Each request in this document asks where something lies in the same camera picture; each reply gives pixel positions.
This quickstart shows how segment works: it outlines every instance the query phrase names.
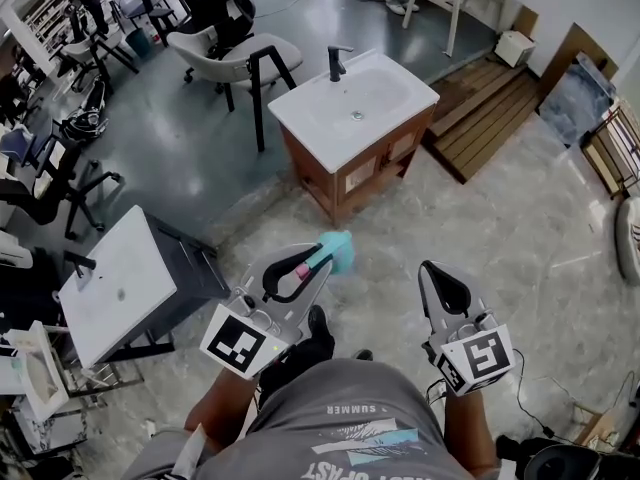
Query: sink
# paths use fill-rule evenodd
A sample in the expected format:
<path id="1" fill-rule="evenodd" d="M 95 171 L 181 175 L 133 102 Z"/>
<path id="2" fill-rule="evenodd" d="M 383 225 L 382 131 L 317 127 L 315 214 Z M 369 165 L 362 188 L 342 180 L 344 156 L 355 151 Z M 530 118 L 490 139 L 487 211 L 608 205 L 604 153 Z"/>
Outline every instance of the sink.
<path id="1" fill-rule="evenodd" d="M 269 110 L 330 173 L 439 96 L 376 50 L 343 62 L 339 82 L 323 73 L 272 101 Z"/>

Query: gray floor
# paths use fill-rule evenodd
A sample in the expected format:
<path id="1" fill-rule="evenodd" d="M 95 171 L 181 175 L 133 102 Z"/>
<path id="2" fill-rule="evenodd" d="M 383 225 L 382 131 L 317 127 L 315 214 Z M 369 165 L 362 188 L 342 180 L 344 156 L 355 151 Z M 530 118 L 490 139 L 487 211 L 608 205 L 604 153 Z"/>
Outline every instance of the gray floor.
<path id="1" fill-rule="evenodd" d="M 432 80 L 482 54 L 494 41 L 492 30 L 464 14 L 454 58 L 448 58 L 442 51 L 450 15 L 427 3 L 413 17 L 409 30 L 404 30 L 401 17 L 378 2 L 254 2 L 258 18 L 253 31 L 281 36 L 302 50 L 304 63 L 293 73 L 298 83 L 328 69 L 329 44 L 353 46 L 354 54 L 378 48 L 421 79 Z M 136 76 L 117 62 L 109 63 L 116 87 L 105 112 L 110 122 L 86 155 L 101 160 L 104 169 L 122 174 L 125 183 L 109 204 L 96 205 L 96 213 L 108 227 L 139 204 L 189 234 L 208 236 L 225 210 L 277 171 L 287 169 L 279 127 L 266 109 L 266 103 L 282 94 L 285 86 L 278 83 L 265 89 L 267 149 L 258 154 L 250 96 L 236 91 L 236 110 L 229 113 L 224 96 L 214 92 L 212 83 L 196 77 L 186 85 L 184 62 L 171 50 L 155 51 L 154 57 L 141 63 Z M 50 109 L 63 117 L 76 101 L 71 94 Z M 104 193 L 114 186 L 108 181 Z M 95 242 L 95 234 L 84 244 L 65 242 L 66 215 L 65 204 L 53 224 L 39 227 L 17 211 L 9 231 L 17 232 L 27 245 L 45 246 L 54 253 L 63 247 L 86 250 Z M 84 233 L 84 217 L 77 221 L 76 228 Z"/>
<path id="2" fill-rule="evenodd" d="M 579 150 L 565 150 L 535 114 L 466 185 L 419 149 L 397 182 L 345 228 L 353 233 L 353 271 L 334 277 L 319 302 L 336 337 L 336 356 L 369 347 L 420 389 L 439 377 L 420 344 L 428 325 L 416 273 L 427 258 L 478 275 L 486 300 L 527 358 L 523 405 L 561 436 L 575 437 L 571 398 L 605 410 L 640 360 L 638 290 L 616 264 L 614 204 Z M 306 193 L 294 188 L 222 247 L 231 283 L 257 256 L 330 229 Z M 147 441 L 145 420 L 182 425 L 218 368 L 198 350 L 213 307 L 176 332 L 176 353 L 141 361 L 141 386 L 107 397 L 95 413 L 101 435 L 80 446 L 92 480 L 118 478 Z M 519 370 L 484 390 L 491 431 L 540 434 L 515 399 Z M 625 395 L 617 406 L 622 411 Z M 436 404 L 442 417 L 442 407 Z"/>

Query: black faucet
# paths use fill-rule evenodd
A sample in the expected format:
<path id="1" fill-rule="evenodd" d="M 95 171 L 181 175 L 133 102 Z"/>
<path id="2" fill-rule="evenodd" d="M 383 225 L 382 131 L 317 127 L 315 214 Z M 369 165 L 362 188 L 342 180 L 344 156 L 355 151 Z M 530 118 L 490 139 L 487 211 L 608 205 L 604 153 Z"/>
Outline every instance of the black faucet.
<path id="1" fill-rule="evenodd" d="M 339 82 L 340 75 L 344 75 L 347 72 L 342 62 L 340 62 L 340 50 L 352 52 L 353 48 L 350 46 L 329 46 L 327 49 L 329 50 L 329 80 Z"/>

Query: trash can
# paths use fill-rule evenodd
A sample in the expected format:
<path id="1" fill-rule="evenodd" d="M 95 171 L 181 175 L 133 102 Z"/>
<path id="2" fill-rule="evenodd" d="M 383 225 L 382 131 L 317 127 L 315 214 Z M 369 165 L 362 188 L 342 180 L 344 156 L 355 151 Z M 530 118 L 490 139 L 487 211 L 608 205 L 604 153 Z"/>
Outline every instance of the trash can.
<path id="1" fill-rule="evenodd" d="M 149 40 L 146 38 L 144 30 L 142 30 L 141 28 L 131 32 L 125 38 L 125 41 L 141 59 L 145 58 L 151 52 L 151 45 L 149 44 Z"/>

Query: bathroom vanity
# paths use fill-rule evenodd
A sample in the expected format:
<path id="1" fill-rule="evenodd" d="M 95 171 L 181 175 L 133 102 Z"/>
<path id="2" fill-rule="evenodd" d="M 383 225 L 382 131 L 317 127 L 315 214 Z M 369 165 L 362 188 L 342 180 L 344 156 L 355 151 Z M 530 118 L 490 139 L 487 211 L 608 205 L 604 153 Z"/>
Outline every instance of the bathroom vanity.
<path id="1" fill-rule="evenodd" d="M 389 57 L 368 51 L 269 104 L 300 183 L 334 225 L 403 178 L 439 99 Z"/>

